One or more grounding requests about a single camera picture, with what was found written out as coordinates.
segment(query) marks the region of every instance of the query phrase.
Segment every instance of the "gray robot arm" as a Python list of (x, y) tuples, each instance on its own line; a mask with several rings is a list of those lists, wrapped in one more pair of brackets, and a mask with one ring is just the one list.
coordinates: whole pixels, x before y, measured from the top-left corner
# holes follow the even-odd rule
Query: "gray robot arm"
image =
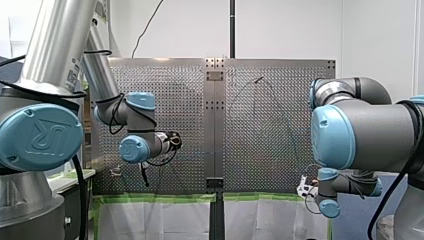
[[(340, 213), (337, 193), (379, 196), (381, 181), (372, 171), (402, 170), (414, 146), (416, 116), (404, 105), (391, 105), (384, 87), (369, 78), (316, 81), (311, 106), (314, 158), (324, 167), (316, 201), (333, 218)], [(338, 171), (343, 169), (359, 171)]]
[[(86, 51), (103, 49), (95, 22), (88, 36)], [(85, 54), (82, 67), (94, 94), (96, 118), (107, 124), (126, 125), (130, 136), (119, 146), (121, 157), (129, 163), (140, 163), (177, 150), (181, 139), (176, 132), (156, 132), (155, 97), (147, 92), (119, 93), (109, 61), (102, 54)]]

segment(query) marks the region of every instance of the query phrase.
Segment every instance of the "pegboard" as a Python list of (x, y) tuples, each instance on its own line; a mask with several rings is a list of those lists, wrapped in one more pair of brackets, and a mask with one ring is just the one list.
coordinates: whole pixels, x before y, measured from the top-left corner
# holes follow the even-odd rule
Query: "pegboard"
[[(93, 148), (92, 154), (99, 156), (97, 161), (101, 162), (97, 164), (101, 167), (95, 177), (95, 193), (205, 192), (203, 59), (113, 59), (111, 67), (121, 92), (155, 94), (156, 130), (179, 132), (183, 148), (170, 164), (147, 169), (150, 186), (145, 187), (139, 165), (124, 163), (118, 154), (119, 143), (127, 135), (126, 128), (111, 135), (108, 126), (95, 123), (92, 144), (97, 145), (97, 151)], [(112, 176), (110, 170), (118, 166), (121, 176)]]
[[(210, 190), (207, 177), (223, 177), (221, 190), (226, 192), (295, 190), (303, 170), (312, 163), (310, 83), (334, 78), (335, 62), (219, 59), (219, 63), (111, 60), (123, 93), (156, 95), (157, 130), (178, 131), (183, 148), (171, 164), (149, 167), (146, 188), (139, 166), (119, 157), (126, 129), (112, 136), (106, 125), (93, 122), (95, 194), (204, 193)], [(117, 166), (122, 176), (113, 177), (110, 170)]]
[(334, 73), (328, 60), (226, 62), (225, 192), (295, 192), (313, 162), (310, 84)]

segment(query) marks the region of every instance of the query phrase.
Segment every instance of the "wire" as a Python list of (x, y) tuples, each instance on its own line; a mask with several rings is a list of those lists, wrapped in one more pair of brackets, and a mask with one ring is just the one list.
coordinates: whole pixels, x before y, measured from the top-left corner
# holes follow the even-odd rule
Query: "wire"
[(168, 163), (170, 163), (174, 158), (175, 158), (175, 156), (177, 155), (177, 151), (178, 150), (175, 150), (174, 151), (174, 154), (170, 157), (170, 158), (165, 158), (165, 159), (163, 159), (161, 162), (162, 163), (152, 163), (152, 162), (150, 162), (149, 160), (147, 160), (146, 162), (148, 163), (148, 164), (150, 164), (150, 165), (152, 165), (152, 166), (154, 166), (154, 167), (162, 167), (162, 166), (165, 166), (166, 164), (168, 164)]
[(305, 173), (307, 173), (308, 172), (308, 170), (309, 170), (309, 168), (310, 167), (319, 167), (319, 168), (321, 168), (322, 166), (321, 165), (319, 165), (319, 164), (316, 164), (316, 163), (311, 163), (311, 164), (309, 164), (308, 166), (306, 166), (306, 168), (305, 168)]
[(264, 76), (261, 76), (261, 77), (258, 77), (258, 78), (255, 78), (255, 79), (253, 79), (253, 80), (251, 80), (251, 81), (249, 81), (249, 82), (247, 82), (245, 85), (243, 85), (243, 87), (237, 92), (237, 94), (236, 94), (236, 96), (233, 98), (233, 100), (230, 102), (230, 105), (229, 105), (229, 107), (228, 107), (228, 118), (229, 118), (229, 120), (231, 121), (232, 120), (232, 117), (231, 117), (231, 110), (232, 110), (232, 108), (233, 108), (233, 105), (234, 105), (234, 102), (237, 100), (237, 98), (240, 96), (240, 94), (244, 91), (244, 89), (249, 85), (249, 84), (252, 84), (252, 83), (254, 83), (254, 84), (257, 84), (257, 83), (259, 83), (260, 81), (262, 81), (262, 82), (264, 82), (267, 86), (268, 86), (268, 88), (270, 89), (270, 91), (271, 91), (271, 98), (272, 98), (272, 100), (274, 101), (274, 103), (276, 103), (277, 105), (278, 105), (278, 108), (280, 108), (280, 110), (281, 110), (281, 116), (284, 118), (284, 121), (285, 121), (285, 123), (286, 123), (286, 128), (287, 128), (287, 131), (288, 131), (288, 135), (289, 135), (289, 138), (290, 138), (290, 141), (291, 141), (291, 144), (292, 144), (292, 147), (293, 147), (293, 152), (294, 152), (294, 155), (295, 155), (295, 158), (296, 158), (296, 162), (299, 162), (299, 153), (298, 153), (298, 151), (297, 151), (297, 146), (296, 146), (296, 143), (295, 143), (295, 138), (294, 138), (294, 133), (293, 133), (293, 131), (292, 131), (292, 127), (291, 127), (291, 123), (290, 123), (290, 119), (284, 114), (284, 108), (283, 108), (283, 105), (278, 101), (278, 99), (277, 99), (277, 95), (275, 94), (275, 91), (274, 91), (274, 88), (273, 88), (273, 86), (272, 86), (272, 84), (270, 83), (270, 82), (268, 82), (266, 79), (264, 79), (265, 77)]
[(84, 54), (104, 54), (105, 56), (112, 55), (110, 50), (85, 51)]
[(125, 97), (123, 93), (120, 93), (119, 96), (120, 96), (120, 99), (117, 103), (115, 103), (115, 106), (113, 106), (112, 117), (110, 118), (110, 122), (109, 122), (109, 133), (112, 135), (119, 133), (124, 128), (124, 125), (121, 125), (121, 127), (119, 127), (119, 129), (116, 130), (115, 132), (112, 130), (113, 122), (118, 123), (118, 121), (116, 121), (115, 115), (118, 112), (119, 105), (121, 105), (122, 100), (124, 100), (124, 97)]
[(378, 205), (377, 210), (375, 211), (373, 217), (371, 218), (371, 221), (368, 224), (368, 239), (373, 240), (372, 238), (372, 230), (374, 228), (375, 223), (377, 222), (377, 218), (380, 216), (381, 212), (384, 209), (384, 206), (386, 205), (387, 201), (389, 200), (390, 196), (392, 195), (393, 191), (396, 189), (396, 187), (399, 185), (399, 183), (402, 181), (402, 179), (405, 177), (406, 173), (410, 171), (411, 166), (415, 163), (415, 160), (418, 156), (421, 156), (424, 153), (424, 146), (423, 146), (423, 135), (424, 135), (424, 116), (423, 112), (421, 111), (420, 107), (418, 107), (415, 103), (411, 101), (400, 101), (398, 104), (403, 104), (405, 107), (409, 107), (413, 110), (413, 112), (417, 116), (417, 120), (419, 122), (418, 127), (418, 136), (416, 138), (416, 142), (412, 148), (410, 157), (408, 161), (406, 162), (405, 166), (402, 168), (399, 175), (395, 178), (393, 183), (390, 185), (389, 189), (387, 190), (386, 194), (384, 194), (383, 199), (381, 199), (380, 204)]
[(311, 189), (309, 189), (309, 191), (308, 191), (308, 194), (306, 195), (306, 197), (305, 197), (305, 207), (306, 207), (306, 209), (310, 212), (310, 213), (312, 213), (312, 214), (321, 214), (320, 212), (314, 212), (314, 211), (312, 211), (309, 207), (308, 207), (308, 201), (307, 201), (307, 199), (308, 199), (308, 196), (314, 196), (314, 195), (312, 195), (311, 194), (311, 192), (312, 192), (312, 190), (315, 188), (315, 185), (313, 185), (312, 187), (311, 187)]
[(349, 181), (349, 182), (352, 184), (352, 186), (356, 189), (356, 191), (358, 191), (359, 197), (361, 197), (362, 199), (365, 199), (364, 194), (363, 194), (363, 193), (362, 193), (362, 191), (359, 189), (358, 184), (356, 184), (356, 182), (355, 182), (355, 181), (353, 181), (353, 180), (352, 180), (352, 179), (350, 179), (348, 176), (346, 176), (346, 175), (344, 175), (344, 174), (342, 174), (342, 173), (339, 173), (339, 175), (340, 175), (340, 176), (342, 176), (342, 177), (344, 177), (344, 178), (346, 178), (346, 180), (347, 180), (347, 181)]
[(78, 156), (75, 154), (72, 158), (72, 162), (75, 166), (75, 171), (77, 172), (78, 186), (80, 189), (80, 208), (81, 208), (81, 225), (79, 231), (79, 239), (85, 240), (85, 230), (87, 228), (87, 185), (85, 184), (84, 174), (82, 172), (81, 164), (78, 160)]
[(138, 39), (137, 39), (137, 44), (135, 45), (134, 50), (133, 50), (133, 53), (131, 54), (131, 58), (134, 58), (135, 51), (137, 51), (138, 44), (140, 43), (141, 38), (144, 36), (144, 34), (146, 34), (146, 31), (147, 31), (147, 29), (149, 28), (150, 23), (152, 22), (153, 18), (155, 17), (155, 15), (156, 15), (157, 11), (159, 10), (160, 5), (162, 5), (163, 1), (164, 1), (164, 0), (161, 0), (161, 1), (159, 2), (158, 6), (156, 7), (155, 11), (153, 12), (153, 15), (150, 17), (149, 21), (147, 22), (146, 27), (144, 28), (144, 30), (143, 30), (143, 32), (141, 33), (141, 35), (138, 37)]
[[(0, 83), (5, 85), (5, 86), (11, 87), (13, 89), (16, 89), (16, 90), (19, 90), (21, 92), (28, 93), (28, 94), (31, 94), (31, 95), (40, 94), (39, 92), (36, 92), (34, 90), (24, 88), (24, 87), (21, 87), (21, 86), (16, 85), (16, 84), (6, 82), (4, 80), (0, 80)], [(83, 97), (87, 96), (87, 94), (84, 91), (77, 91), (77, 92), (74, 92), (72, 95), (59, 95), (59, 94), (51, 94), (51, 93), (42, 93), (42, 95), (43, 96), (50, 96), (50, 97), (57, 97), (57, 98), (69, 98), (69, 99), (83, 98)]]
[(138, 111), (135, 107), (131, 106), (131, 104), (127, 104), (127, 106), (128, 106), (131, 110), (133, 110), (134, 112), (136, 112), (138, 115), (140, 115), (140, 116), (142, 116), (142, 117), (144, 117), (144, 118), (149, 119), (149, 121), (151, 121), (151, 122), (154, 124), (154, 127), (155, 127), (155, 128), (158, 126), (158, 123), (155, 121), (155, 119), (151, 118), (150, 116), (148, 116), (148, 115), (146, 115), (146, 114), (144, 114), (144, 113), (142, 113), (142, 112), (139, 112), (139, 111)]
[(237, 92), (236, 96), (233, 98), (233, 100), (230, 102), (230, 106), (228, 107), (228, 118), (232, 119), (231, 117), (231, 109), (233, 108), (234, 103), (236, 102), (237, 98), (240, 96), (240, 94), (244, 91), (244, 89), (249, 86), (249, 84), (257, 84), (259, 81), (261, 81), (262, 79), (264, 79), (264, 77), (258, 77), (253, 79), (252, 81), (247, 82), (246, 84), (243, 85), (243, 87)]
[[(97, 50), (97, 51), (85, 51), (84, 54), (100, 54), (103, 53), (106, 56), (112, 55), (112, 51), (110, 50)], [(25, 59), (26, 55), (21, 55), (19, 57), (11, 58), (4, 60), (3, 62), (0, 62), (0, 67), (3, 67), (5, 65), (17, 62), (19, 60)]]
[(3, 67), (5, 65), (7, 65), (7, 64), (11, 64), (11, 63), (17, 62), (17, 61), (22, 60), (22, 59), (25, 59), (25, 55), (4, 60), (3, 62), (0, 62), (0, 67)]

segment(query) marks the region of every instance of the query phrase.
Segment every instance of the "black cable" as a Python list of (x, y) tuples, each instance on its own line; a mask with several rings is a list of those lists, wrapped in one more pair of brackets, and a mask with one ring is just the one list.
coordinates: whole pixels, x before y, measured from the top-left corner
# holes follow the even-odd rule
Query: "black cable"
[(155, 121), (155, 119), (153, 119), (153, 118), (151, 118), (151, 117), (149, 117), (149, 116), (147, 116), (146, 114), (144, 114), (144, 113), (142, 113), (142, 112), (139, 112), (135, 107), (133, 107), (131, 104), (127, 104), (127, 106), (131, 109), (131, 110), (133, 110), (134, 112), (136, 112), (138, 115), (140, 115), (140, 116), (142, 116), (142, 117), (144, 117), (144, 118), (147, 118), (147, 119), (149, 119), (149, 121), (151, 121), (153, 124), (154, 124), (154, 127), (156, 128), (157, 126), (158, 126), (158, 123)]
[(105, 56), (112, 55), (110, 50), (84, 51), (84, 54), (104, 54)]
[(120, 96), (120, 99), (117, 103), (115, 103), (115, 106), (113, 106), (112, 117), (110, 118), (110, 122), (109, 122), (109, 133), (112, 135), (119, 133), (124, 128), (124, 125), (121, 125), (121, 127), (119, 127), (119, 129), (116, 130), (115, 132), (112, 130), (113, 122), (118, 123), (118, 121), (116, 121), (115, 119), (115, 115), (118, 112), (119, 105), (121, 105), (122, 100), (124, 100), (125, 94), (120, 93), (119, 96)]
[(17, 62), (17, 61), (22, 60), (22, 59), (25, 59), (25, 55), (4, 60), (3, 62), (0, 62), (0, 67), (3, 67), (5, 65), (7, 65), (7, 64), (11, 64), (11, 63)]
[(75, 171), (77, 172), (77, 178), (78, 178), (78, 186), (80, 189), (80, 208), (81, 208), (81, 225), (80, 225), (80, 232), (79, 232), (79, 239), (85, 240), (85, 231), (87, 228), (87, 186), (85, 184), (84, 180), (84, 174), (82, 172), (81, 164), (78, 160), (78, 156), (75, 154), (75, 156), (72, 158), (72, 162), (75, 166)]
[(153, 18), (155, 17), (156, 13), (158, 12), (159, 7), (160, 7), (160, 5), (162, 5), (163, 1), (164, 1), (164, 0), (161, 0), (161, 1), (159, 2), (158, 6), (156, 7), (155, 11), (153, 12), (153, 15), (150, 17), (149, 21), (147, 22), (146, 27), (144, 28), (144, 30), (143, 30), (143, 32), (141, 33), (141, 35), (138, 37), (138, 39), (137, 39), (137, 44), (136, 44), (136, 45), (135, 45), (135, 47), (134, 47), (133, 53), (132, 53), (132, 55), (131, 55), (131, 58), (134, 58), (135, 51), (136, 51), (136, 50), (137, 50), (137, 48), (138, 48), (138, 44), (140, 43), (141, 38), (144, 36), (144, 34), (146, 34), (146, 31), (147, 31), (147, 29), (149, 28), (150, 23), (152, 22)]
[(176, 155), (177, 155), (177, 150), (174, 151), (174, 154), (172, 155), (172, 157), (163, 159), (162, 163), (152, 163), (149, 160), (147, 160), (146, 162), (154, 167), (162, 167), (170, 163), (175, 158)]
[[(28, 94), (32, 94), (32, 95), (40, 94), (37, 91), (34, 91), (34, 90), (31, 90), (31, 89), (27, 89), (27, 88), (21, 87), (19, 85), (14, 84), (14, 83), (6, 82), (4, 80), (0, 80), (0, 83), (3, 84), (3, 85), (5, 85), (5, 86), (8, 86), (8, 87), (11, 87), (13, 89), (19, 90), (21, 92), (24, 92), (24, 93), (28, 93)], [(51, 94), (51, 93), (42, 93), (42, 94), (44, 96), (49, 96), (49, 97), (69, 98), (69, 99), (83, 98), (83, 97), (87, 96), (87, 93), (85, 93), (84, 91), (77, 91), (77, 92), (74, 92), (72, 95), (59, 95), (59, 94)]]
[[(85, 51), (84, 54), (104, 54), (106, 56), (109, 56), (109, 55), (112, 55), (112, 51), (110, 51), (110, 50)], [(25, 57), (26, 57), (26, 55), (22, 55), (22, 56), (19, 56), (19, 57), (4, 60), (3, 62), (0, 62), (0, 67), (3, 67), (7, 64), (17, 62), (17, 61), (22, 60), (22, 59), (25, 59)]]
[(306, 207), (306, 209), (310, 212), (310, 213), (312, 213), (312, 214), (316, 214), (316, 215), (319, 215), (319, 214), (321, 214), (320, 212), (314, 212), (314, 211), (312, 211), (310, 208), (309, 208), (309, 206), (308, 206), (308, 201), (307, 201), (307, 199), (308, 199), (308, 196), (312, 196), (312, 197), (314, 197), (314, 195), (312, 195), (311, 194), (311, 191), (312, 191), (312, 189), (314, 189), (315, 188), (315, 186), (312, 186), (311, 187), (311, 189), (308, 191), (308, 194), (306, 194), (306, 197), (305, 197), (305, 207)]
[(368, 239), (373, 240), (372, 238), (372, 230), (377, 222), (377, 218), (380, 216), (381, 212), (383, 211), (384, 206), (386, 205), (387, 201), (389, 200), (390, 196), (392, 195), (393, 191), (396, 189), (396, 187), (399, 185), (399, 183), (402, 181), (402, 179), (405, 177), (405, 175), (409, 172), (411, 166), (415, 163), (415, 160), (417, 157), (422, 156), (424, 153), (424, 141), (423, 141), (423, 135), (424, 135), (424, 116), (419, 106), (417, 106), (415, 103), (411, 101), (401, 101), (398, 102), (398, 104), (403, 104), (405, 107), (409, 107), (413, 110), (415, 115), (417, 116), (417, 120), (419, 122), (419, 130), (418, 130), (418, 136), (416, 138), (414, 147), (412, 148), (411, 155), (406, 162), (405, 166), (402, 168), (399, 175), (395, 178), (393, 183), (390, 185), (389, 189), (387, 190), (386, 194), (384, 194), (383, 199), (381, 200), (377, 210), (375, 211), (373, 217), (371, 218), (371, 221), (368, 224)]

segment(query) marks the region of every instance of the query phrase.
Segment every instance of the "metal post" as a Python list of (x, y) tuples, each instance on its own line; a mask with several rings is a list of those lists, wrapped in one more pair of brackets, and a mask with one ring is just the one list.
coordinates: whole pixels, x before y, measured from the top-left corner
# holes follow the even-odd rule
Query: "metal post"
[(236, 58), (236, 0), (230, 0), (230, 58)]

